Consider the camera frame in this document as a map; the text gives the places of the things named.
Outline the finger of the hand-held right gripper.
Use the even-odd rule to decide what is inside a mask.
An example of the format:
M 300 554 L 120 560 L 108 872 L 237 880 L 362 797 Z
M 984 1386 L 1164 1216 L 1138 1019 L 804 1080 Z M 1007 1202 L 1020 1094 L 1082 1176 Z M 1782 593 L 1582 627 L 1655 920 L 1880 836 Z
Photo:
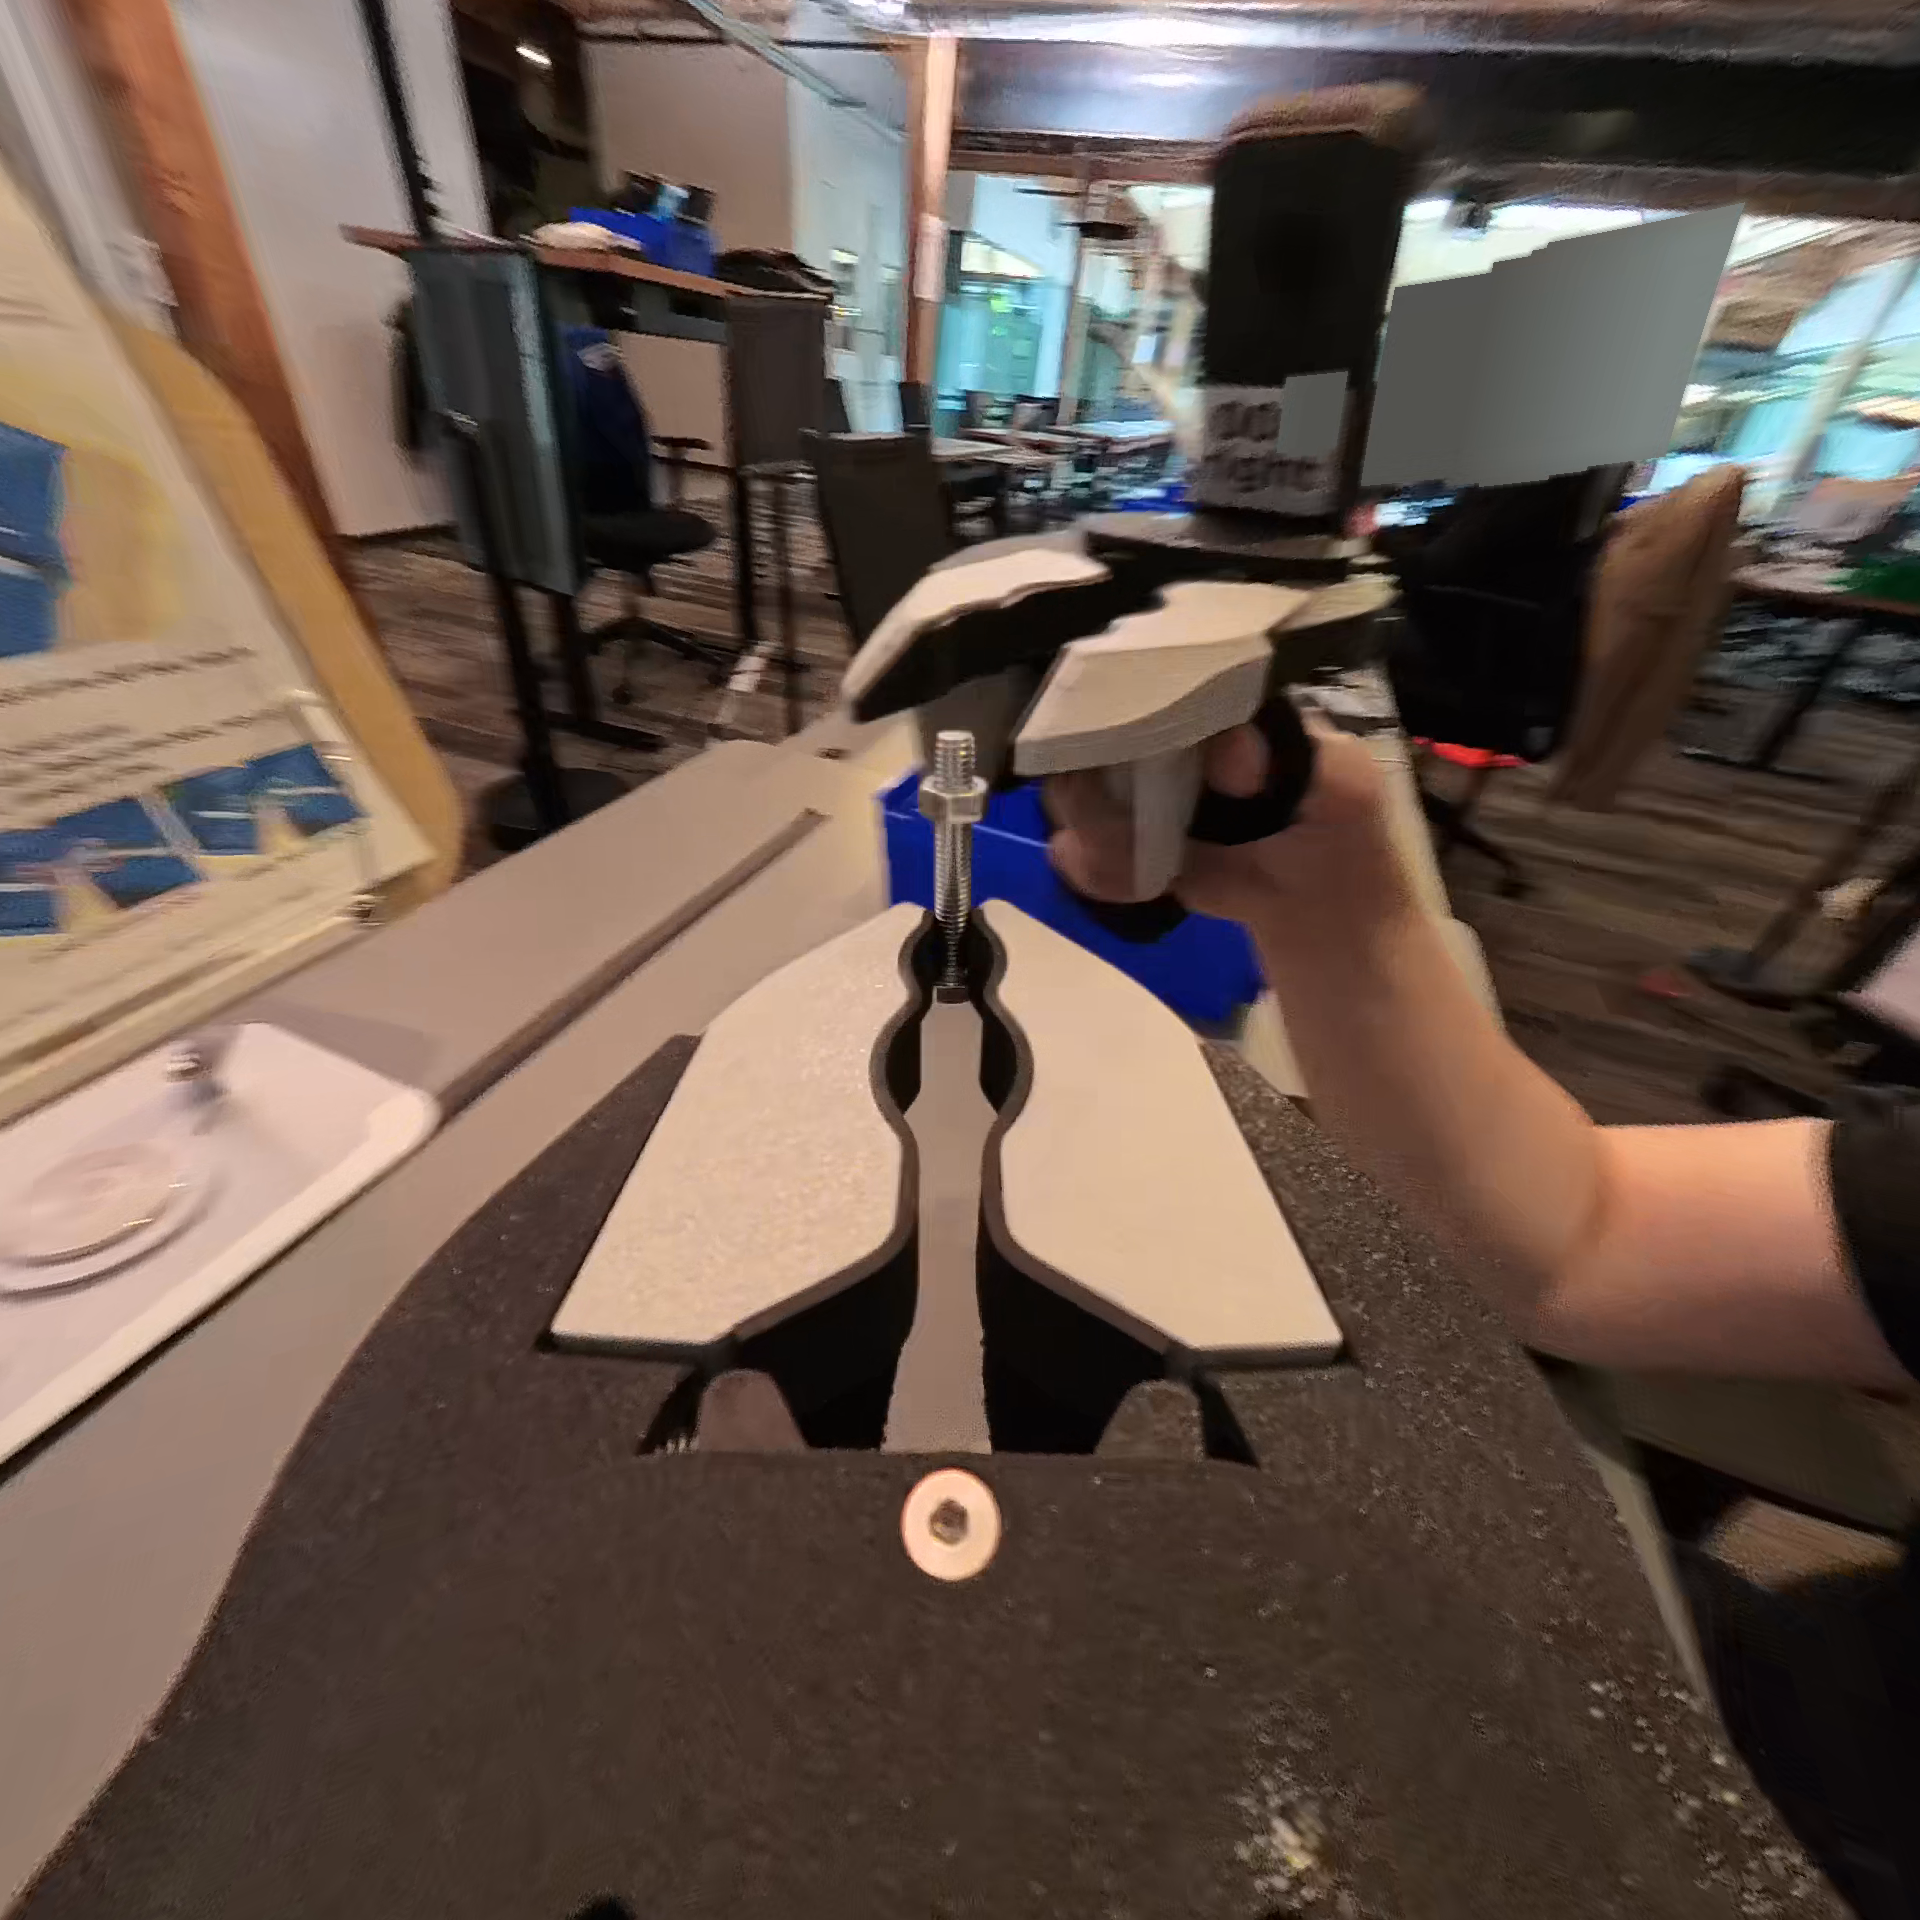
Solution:
M 1275 684 L 1277 640 L 1309 602 L 1306 587 L 1175 582 L 1068 643 L 1014 724 L 1014 778 L 1147 762 L 1247 724 Z
M 1079 539 L 982 544 L 923 573 L 860 644 L 838 704 L 862 724 L 934 704 L 1144 611 L 1159 585 Z

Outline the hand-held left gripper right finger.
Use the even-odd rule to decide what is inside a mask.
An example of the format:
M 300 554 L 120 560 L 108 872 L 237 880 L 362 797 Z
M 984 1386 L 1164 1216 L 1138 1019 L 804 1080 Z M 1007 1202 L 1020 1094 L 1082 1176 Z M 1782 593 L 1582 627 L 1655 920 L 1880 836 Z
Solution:
M 1341 1356 L 1328 1299 L 1189 1024 L 1013 904 L 978 908 L 975 954 L 994 1254 L 1180 1366 Z

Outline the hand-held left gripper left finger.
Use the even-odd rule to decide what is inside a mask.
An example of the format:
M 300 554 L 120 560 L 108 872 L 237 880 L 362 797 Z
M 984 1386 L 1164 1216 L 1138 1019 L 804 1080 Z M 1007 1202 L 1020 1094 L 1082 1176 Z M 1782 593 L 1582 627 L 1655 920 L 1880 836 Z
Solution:
M 919 1304 L 926 914 L 804 952 L 708 1022 L 548 1324 L 556 1349 L 719 1362 L 862 1290 Z

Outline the blue divided parts bin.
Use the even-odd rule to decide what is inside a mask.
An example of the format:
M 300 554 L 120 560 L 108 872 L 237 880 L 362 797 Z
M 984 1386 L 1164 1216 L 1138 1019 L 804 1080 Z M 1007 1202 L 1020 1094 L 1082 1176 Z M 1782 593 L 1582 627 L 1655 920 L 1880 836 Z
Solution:
M 891 906 L 933 910 L 933 838 L 922 811 L 922 779 L 901 774 L 879 790 L 879 836 Z M 1085 948 L 1175 1014 L 1205 1029 L 1235 1024 L 1264 994 L 1264 974 L 1252 939 L 1237 923 L 1186 917 L 1156 942 L 1133 944 L 1095 923 L 1070 899 L 1046 853 L 1046 817 L 1039 790 L 1018 784 L 989 797 L 971 829 L 971 899 L 1006 901 L 1029 920 Z

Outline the silver threaded bolt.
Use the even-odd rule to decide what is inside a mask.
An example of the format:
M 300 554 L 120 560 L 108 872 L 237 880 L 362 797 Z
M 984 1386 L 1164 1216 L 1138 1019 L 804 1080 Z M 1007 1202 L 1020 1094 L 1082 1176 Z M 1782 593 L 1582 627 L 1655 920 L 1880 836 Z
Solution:
M 933 842 L 933 920 L 942 934 L 942 970 L 967 971 L 974 827 L 984 817 L 988 794 L 988 781 L 975 768 L 974 733 L 942 730 L 933 739 L 931 765 L 919 781 L 919 811 Z

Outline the person's right forearm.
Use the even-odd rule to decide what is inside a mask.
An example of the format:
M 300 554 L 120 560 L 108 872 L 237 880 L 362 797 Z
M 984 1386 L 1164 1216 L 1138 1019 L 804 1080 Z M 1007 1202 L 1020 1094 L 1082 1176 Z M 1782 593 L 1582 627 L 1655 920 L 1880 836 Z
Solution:
M 1839 1250 L 1823 1120 L 1600 1124 L 1416 908 L 1240 908 L 1314 1115 L 1499 1304 L 1590 1370 L 1898 1389 Z

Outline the person's right hand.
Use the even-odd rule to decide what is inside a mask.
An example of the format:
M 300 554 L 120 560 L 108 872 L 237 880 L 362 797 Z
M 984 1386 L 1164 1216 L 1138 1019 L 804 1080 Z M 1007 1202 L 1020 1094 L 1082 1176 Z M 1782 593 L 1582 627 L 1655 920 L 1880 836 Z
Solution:
M 1422 920 L 1387 820 L 1367 745 L 1322 713 L 1306 718 L 1311 781 L 1290 825 L 1254 843 L 1184 842 L 1164 894 L 1190 913 L 1238 923 L 1275 993 L 1309 971 L 1351 974 L 1384 938 Z M 1133 888 L 1133 827 L 1100 773 L 1042 781 L 1055 873 L 1104 906 L 1152 899 Z

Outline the black high-back chair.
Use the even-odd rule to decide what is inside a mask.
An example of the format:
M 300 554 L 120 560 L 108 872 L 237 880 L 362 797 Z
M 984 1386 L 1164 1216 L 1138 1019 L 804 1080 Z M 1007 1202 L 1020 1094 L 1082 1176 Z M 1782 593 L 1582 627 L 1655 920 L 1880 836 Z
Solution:
M 1549 760 L 1582 681 L 1594 576 L 1626 477 L 1626 465 L 1605 465 L 1466 488 L 1387 538 L 1398 628 L 1384 674 L 1410 739 Z

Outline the black office chair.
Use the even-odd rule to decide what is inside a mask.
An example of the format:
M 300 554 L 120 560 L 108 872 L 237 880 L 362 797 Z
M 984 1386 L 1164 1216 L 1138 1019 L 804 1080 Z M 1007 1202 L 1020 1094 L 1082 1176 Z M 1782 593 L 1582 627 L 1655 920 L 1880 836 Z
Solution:
M 722 681 L 731 652 L 717 640 L 679 630 L 647 606 L 655 595 L 655 572 L 667 563 L 702 556 L 714 541 L 714 526 L 688 513 L 674 491 L 663 506 L 653 498 L 651 442 L 636 445 L 592 434 L 578 454 L 582 501 L 582 556 L 592 573 L 613 573 L 623 582 L 621 613 L 592 628 L 592 650 L 615 644 L 618 674 L 607 692 L 613 706 L 630 706 L 640 652 L 653 646 L 699 665 L 710 681 Z

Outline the blue jacket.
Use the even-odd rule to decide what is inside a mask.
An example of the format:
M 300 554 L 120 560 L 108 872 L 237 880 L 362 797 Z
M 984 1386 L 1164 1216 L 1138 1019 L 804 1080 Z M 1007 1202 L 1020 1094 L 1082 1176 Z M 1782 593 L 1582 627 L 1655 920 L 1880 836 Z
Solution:
M 650 510 L 653 449 L 621 350 L 592 325 L 565 325 L 559 347 L 582 513 L 615 516 Z

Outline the wooden standing desk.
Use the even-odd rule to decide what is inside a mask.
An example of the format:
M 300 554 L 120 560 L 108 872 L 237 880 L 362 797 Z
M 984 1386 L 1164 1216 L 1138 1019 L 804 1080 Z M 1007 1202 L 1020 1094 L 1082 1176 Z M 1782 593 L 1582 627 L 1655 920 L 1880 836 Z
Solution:
M 731 475 L 728 533 L 738 627 L 738 644 L 719 643 L 731 652 L 731 667 L 719 678 L 727 681 L 759 643 L 751 481 L 759 477 L 768 485 L 781 485 L 792 475 L 804 475 L 804 465 L 780 460 L 780 452 L 797 452 L 800 434 L 821 421 L 826 294 L 756 290 L 710 275 L 676 272 L 655 266 L 629 248 L 618 230 L 597 225 L 542 228 L 522 242 L 501 242 L 475 233 L 422 236 L 418 230 L 365 227 L 346 227 L 343 238 L 354 248 L 375 250 L 395 259 L 399 259 L 402 248 L 416 242 L 453 242 L 464 250 L 515 250 L 527 253 L 538 266 L 547 314 L 557 337 L 565 394 L 567 377 L 559 329 L 571 325 L 568 314 L 574 309 L 582 309 L 587 325 L 598 329 L 626 332 L 642 338 L 692 341 L 725 350 L 727 454 Z M 578 475 L 571 462 L 574 419 L 568 394 L 562 403 L 562 416 L 568 429 L 568 470 L 582 521 Z M 655 502 L 664 502 L 674 491 L 684 497 L 684 454 L 688 450 L 707 450 L 707 442 L 663 436 L 651 427 L 647 432 L 653 449 Z

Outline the white tray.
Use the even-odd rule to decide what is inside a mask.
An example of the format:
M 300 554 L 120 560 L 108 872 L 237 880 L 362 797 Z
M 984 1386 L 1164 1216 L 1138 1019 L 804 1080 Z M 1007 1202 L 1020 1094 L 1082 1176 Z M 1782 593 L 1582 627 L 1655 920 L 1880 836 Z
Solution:
M 429 1092 L 261 1022 L 151 1050 L 12 1120 L 2 1201 L 87 1145 L 171 1138 L 206 1147 L 214 1194 L 195 1228 L 131 1272 L 30 1299 L 2 1291 L 4 1464 L 394 1172 L 439 1120 Z

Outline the beige coat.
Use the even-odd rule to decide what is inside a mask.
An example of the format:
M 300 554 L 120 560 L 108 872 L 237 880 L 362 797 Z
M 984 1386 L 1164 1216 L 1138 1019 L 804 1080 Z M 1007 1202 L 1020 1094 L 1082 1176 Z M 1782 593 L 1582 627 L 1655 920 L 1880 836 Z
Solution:
M 1611 520 L 1549 808 L 1614 810 L 1663 744 L 1732 602 L 1743 491 L 1747 469 L 1717 465 Z

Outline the black panel on stand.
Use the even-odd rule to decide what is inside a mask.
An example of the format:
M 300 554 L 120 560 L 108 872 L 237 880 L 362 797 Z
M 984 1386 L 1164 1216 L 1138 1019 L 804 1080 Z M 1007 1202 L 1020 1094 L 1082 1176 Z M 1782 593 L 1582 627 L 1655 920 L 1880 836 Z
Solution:
M 651 739 L 611 724 L 592 689 L 567 394 L 535 260 L 510 248 L 453 242 L 416 242 L 399 259 L 412 284 L 427 443 L 461 563 L 486 582 L 508 667 L 518 760 L 486 790 L 482 825 L 492 849 L 512 854 L 629 790 L 613 773 L 562 763 L 559 733 L 636 752 Z

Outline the clear round dish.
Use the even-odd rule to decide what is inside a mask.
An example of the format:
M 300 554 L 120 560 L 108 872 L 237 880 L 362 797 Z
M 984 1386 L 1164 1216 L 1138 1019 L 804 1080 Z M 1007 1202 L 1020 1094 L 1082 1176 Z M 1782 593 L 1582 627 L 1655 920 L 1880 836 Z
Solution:
M 95 1142 L 4 1188 L 2 1291 L 83 1290 L 146 1262 L 195 1228 L 214 1194 L 199 1142 Z

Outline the person's black shirt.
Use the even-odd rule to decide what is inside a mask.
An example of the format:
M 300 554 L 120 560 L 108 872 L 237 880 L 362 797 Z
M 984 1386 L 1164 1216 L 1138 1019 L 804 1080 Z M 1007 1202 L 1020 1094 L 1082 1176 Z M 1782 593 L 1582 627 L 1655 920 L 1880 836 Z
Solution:
M 1917 1361 L 1915 1107 L 1845 1110 L 1839 1249 L 1898 1362 Z M 1720 1724 L 1858 1915 L 1917 1915 L 1915 1529 L 1898 1562 L 1767 1588 L 1708 1552 L 1682 1579 Z

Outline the printed instruction poster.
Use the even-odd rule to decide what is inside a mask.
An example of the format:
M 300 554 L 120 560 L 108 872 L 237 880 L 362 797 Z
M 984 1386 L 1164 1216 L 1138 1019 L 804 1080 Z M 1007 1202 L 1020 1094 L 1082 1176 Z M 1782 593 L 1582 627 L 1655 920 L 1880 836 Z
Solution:
M 4 176 L 4 1120 L 442 897 L 464 804 L 247 410 Z

